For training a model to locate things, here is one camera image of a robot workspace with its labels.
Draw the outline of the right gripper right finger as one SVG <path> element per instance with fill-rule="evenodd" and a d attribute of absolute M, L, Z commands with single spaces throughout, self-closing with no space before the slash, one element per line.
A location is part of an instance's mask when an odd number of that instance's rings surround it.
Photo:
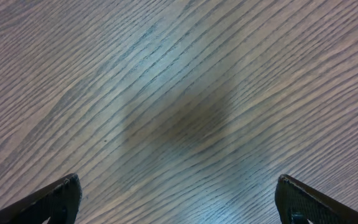
<path fill-rule="evenodd" d="M 358 212 L 299 180 L 282 174 L 275 189 L 282 223 L 358 223 Z"/>

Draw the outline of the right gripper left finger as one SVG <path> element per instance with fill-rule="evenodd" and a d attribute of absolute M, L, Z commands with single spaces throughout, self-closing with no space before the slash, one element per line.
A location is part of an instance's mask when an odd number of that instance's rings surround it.
<path fill-rule="evenodd" d="M 74 223 L 82 198 L 77 174 L 68 174 L 0 210 L 0 223 Z"/>

